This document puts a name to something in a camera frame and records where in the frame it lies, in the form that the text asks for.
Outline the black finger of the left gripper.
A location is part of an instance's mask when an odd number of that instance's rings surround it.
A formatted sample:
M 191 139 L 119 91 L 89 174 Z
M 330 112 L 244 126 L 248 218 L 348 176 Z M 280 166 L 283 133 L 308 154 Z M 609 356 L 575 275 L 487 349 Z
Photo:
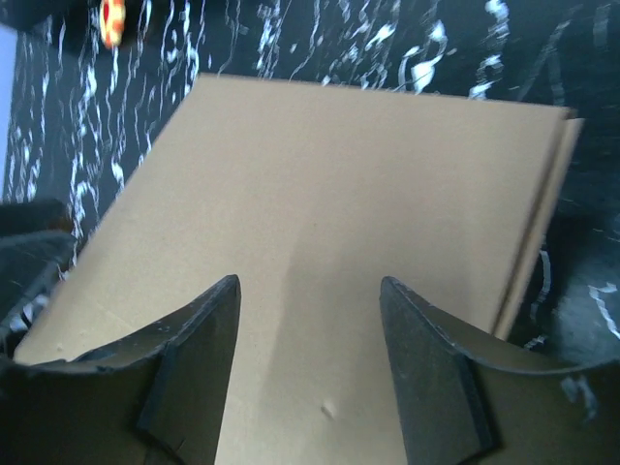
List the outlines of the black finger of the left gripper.
M 1 332 L 25 333 L 74 252 L 66 205 L 57 199 L 1 204 Z

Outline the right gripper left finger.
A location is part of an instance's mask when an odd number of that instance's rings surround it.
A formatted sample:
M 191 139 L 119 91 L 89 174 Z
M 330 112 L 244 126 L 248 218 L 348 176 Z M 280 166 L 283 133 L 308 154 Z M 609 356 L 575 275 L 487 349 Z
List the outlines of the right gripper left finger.
M 237 340 L 228 275 L 166 317 L 74 360 L 1 361 L 5 464 L 211 464 Z

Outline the brown cardboard box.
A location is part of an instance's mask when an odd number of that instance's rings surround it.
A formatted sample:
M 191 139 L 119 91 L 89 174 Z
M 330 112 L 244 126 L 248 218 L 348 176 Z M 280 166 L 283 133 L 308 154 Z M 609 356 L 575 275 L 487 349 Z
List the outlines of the brown cardboard box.
M 74 360 L 234 275 L 211 464 L 402 464 L 381 281 L 506 337 L 581 125 L 568 108 L 200 77 L 16 360 Z

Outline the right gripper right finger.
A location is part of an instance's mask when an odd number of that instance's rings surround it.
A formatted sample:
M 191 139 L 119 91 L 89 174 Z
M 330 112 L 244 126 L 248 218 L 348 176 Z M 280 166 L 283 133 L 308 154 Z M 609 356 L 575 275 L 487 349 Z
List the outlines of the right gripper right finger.
M 502 341 L 393 277 L 380 311 L 411 464 L 615 464 L 619 362 L 574 365 Z

